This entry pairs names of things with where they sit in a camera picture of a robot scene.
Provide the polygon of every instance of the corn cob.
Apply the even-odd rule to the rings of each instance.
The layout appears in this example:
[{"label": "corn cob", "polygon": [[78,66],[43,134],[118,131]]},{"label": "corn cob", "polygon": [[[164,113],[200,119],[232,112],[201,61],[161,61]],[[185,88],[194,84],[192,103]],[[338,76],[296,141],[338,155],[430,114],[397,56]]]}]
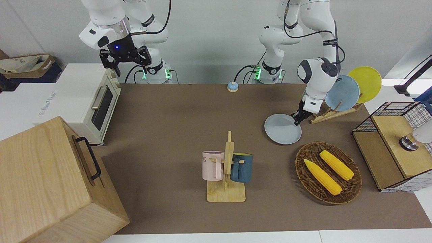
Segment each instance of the corn cob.
[{"label": "corn cob", "polygon": [[314,162],[304,159],[308,170],[333,196],[339,195],[342,192],[340,185],[333,180],[325,171],[323,171]]},{"label": "corn cob", "polygon": [[342,161],[332,155],[329,151],[324,150],[320,153],[323,159],[342,179],[349,181],[354,176],[354,172],[348,168]]}]

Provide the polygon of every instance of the brown table mat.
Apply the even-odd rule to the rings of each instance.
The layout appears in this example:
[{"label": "brown table mat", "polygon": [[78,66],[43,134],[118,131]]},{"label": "brown table mat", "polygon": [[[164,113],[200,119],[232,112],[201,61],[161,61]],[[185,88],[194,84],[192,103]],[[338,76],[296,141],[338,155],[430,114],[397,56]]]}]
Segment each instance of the brown table mat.
[{"label": "brown table mat", "polygon": [[[305,85],[123,85],[103,156],[130,224],[119,234],[425,228],[431,223],[412,193],[378,191],[351,131],[368,113],[311,125],[292,145],[272,142],[265,119],[293,113]],[[254,155],[246,202],[209,203],[201,152],[225,148]],[[363,179],[353,202],[322,205],[295,175],[295,155],[309,142],[334,144],[356,161]]]}]

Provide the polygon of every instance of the mug handle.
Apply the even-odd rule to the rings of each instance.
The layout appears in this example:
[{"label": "mug handle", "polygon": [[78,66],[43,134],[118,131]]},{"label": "mug handle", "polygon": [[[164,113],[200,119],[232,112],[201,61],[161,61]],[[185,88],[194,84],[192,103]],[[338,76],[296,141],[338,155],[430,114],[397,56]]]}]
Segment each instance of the mug handle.
[{"label": "mug handle", "polygon": [[216,177],[215,177],[215,179],[222,177],[222,174],[220,172],[221,168],[222,168],[222,159],[216,158]]},{"label": "mug handle", "polygon": [[241,160],[240,158],[235,158],[234,164],[232,165],[231,173],[234,174],[236,180],[238,180],[238,178],[239,178],[238,174],[240,171],[238,169],[238,166],[239,166],[240,160]]}]

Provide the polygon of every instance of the grey plate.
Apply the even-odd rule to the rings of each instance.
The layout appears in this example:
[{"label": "grey plate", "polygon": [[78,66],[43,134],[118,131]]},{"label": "grey plate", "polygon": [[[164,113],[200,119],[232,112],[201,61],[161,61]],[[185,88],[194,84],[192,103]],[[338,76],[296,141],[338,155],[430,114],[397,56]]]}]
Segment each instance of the grey plate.
[{"label": "grey plate", "polygon": [[300,125],[294,125],[294,118],[285,114],[269,116],[264,129],[271,140],[283,145],[293,144],[302,136]]}]

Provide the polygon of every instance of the pink mug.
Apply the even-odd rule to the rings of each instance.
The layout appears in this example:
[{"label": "pink mug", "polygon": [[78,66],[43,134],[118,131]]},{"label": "pink mug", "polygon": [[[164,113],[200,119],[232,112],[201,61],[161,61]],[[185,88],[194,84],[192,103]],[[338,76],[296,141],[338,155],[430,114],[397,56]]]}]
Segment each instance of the pink mug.
[{"label": "pink mug", "polygon": [[222,160],[224,160],[224,158],[225,158],[225,153],[221,151],[203,152],[203,179],[204,180],[206,181],[222,180],[222,176],[223,176]]}]

